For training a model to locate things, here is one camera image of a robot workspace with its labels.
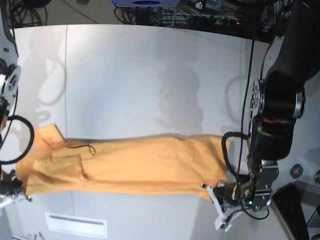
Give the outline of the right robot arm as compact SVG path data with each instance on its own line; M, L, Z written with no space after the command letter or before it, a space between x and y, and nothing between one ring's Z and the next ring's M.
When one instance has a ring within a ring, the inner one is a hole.
M7 2L2 0L0 2L0 129L3 130L7 122L19 121L29 129L29 141L20 156L13 160L2 160L1 166L16 164L26 157L35 138L34 128L27 119L16 114L10 115L11 109L18 103L18 85L22 72L18 65L18 57L16 40L8 23ZM0 171L0 199L2 206L24 199L32 201L32 198L26 194L15 170L10 173Z

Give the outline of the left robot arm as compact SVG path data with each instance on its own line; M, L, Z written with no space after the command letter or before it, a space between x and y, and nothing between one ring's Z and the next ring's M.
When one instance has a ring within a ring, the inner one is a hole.
M278 161L289 155L295 123L305 111L304 85L320 69L319 44L319 1L295 0L276 60L252 86L248 133L227 132L222 137L225 165L235 178L212 190L222 208L260 211L270 205ZM229 162L230 137L247 142L248 174L240 174Z

